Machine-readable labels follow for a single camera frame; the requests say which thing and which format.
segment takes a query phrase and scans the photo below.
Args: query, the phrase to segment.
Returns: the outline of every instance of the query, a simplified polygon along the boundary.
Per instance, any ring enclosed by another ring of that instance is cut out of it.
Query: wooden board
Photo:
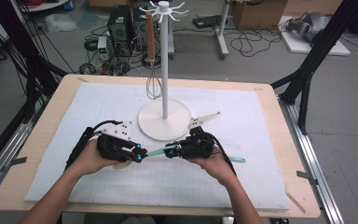
[[[18,156],[19,158],[27,157],[27,162],[11,167],[0,186],[0,210],[29,210],[34,205],[32,202],[24,201],[25,195],[31,185],[44,151],[54,136],[55,130],[57,130],[65,111],[74,99],[77,88],[83,82],[144,85],[146,78],[66,76]],[[270,85],[180,79],[170,79],[169,84],[172,87],[254,91],[257,94],[263,111],[268,134],[274,148],[286,195],[290,203],[290,209],[288,211],[259,212],[259,214],[262,217],[318,217],[320,215],[319,205],[316,202],[309,181],[296,176],[296,171],[304,172],[304,168],[275,93]],[[68,203],[64,211],[151,215],[232,216],[231,209],[223,208],[156,207],[144,205],[112,206],[111,204],[90,203]]]

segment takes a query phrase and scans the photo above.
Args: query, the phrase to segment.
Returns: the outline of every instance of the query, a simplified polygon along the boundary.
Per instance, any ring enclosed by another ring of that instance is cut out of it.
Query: white pole
[[[227,19],[227,14],[228,14],[228,9],[229,9],[229,1],[230,0],[225,0],[225,3],[223,5],[222,20],[220,21],[219,34],[218,34],[219,36],[222,36],[223,31],[225,31],[226,19]]]
[[[158,2],[160,11],[167,11],[170,5],[166,1]],[[162,78],[162,118],[168,118],[168,15],[162,16],[159,30],[161,47],[161,78]]]

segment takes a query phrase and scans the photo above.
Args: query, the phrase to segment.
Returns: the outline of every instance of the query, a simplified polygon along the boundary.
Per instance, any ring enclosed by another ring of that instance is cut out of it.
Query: white sheet
[[[259,210],[289,208],[257,95],[252,91],[169,88],[170,98],[187,105],[193,117],[221,112],[205,124],[234,162],[238,177]],[[37,169],[26,201],[38,201],[62,174],[65,162],[86,127],[114,119],[131,121],[131,140],[149,151],[166,143],[145,136],[137,116],[149,102],[145,86],[83,83],[66,111]],[[83,176],[70,202],[168,206],[230,207],[226,190],[199,166],[163,155]]]

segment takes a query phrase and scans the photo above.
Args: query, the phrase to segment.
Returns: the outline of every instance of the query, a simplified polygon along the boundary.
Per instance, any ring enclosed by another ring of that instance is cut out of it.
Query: wooden handle
[[[155,60],[155,43],[153,18],[150,12],[146,12],[146,31],[147,31],[147,57],[150,61]]]

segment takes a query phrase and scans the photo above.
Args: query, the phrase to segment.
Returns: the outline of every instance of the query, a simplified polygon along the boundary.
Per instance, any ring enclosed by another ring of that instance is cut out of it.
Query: black metal pole
[[[289,83],[286,90],[280,94],[280,99],[290,105],[295,103],[297,96],[302,92],[298,125],[303,134],[307,134],[305,127],[312,76],[357,13],[358,0],[343,0],[331,21],[316,37],[310,53],[301,66],[293,74],[271,84],[272,88],[276,89]]]

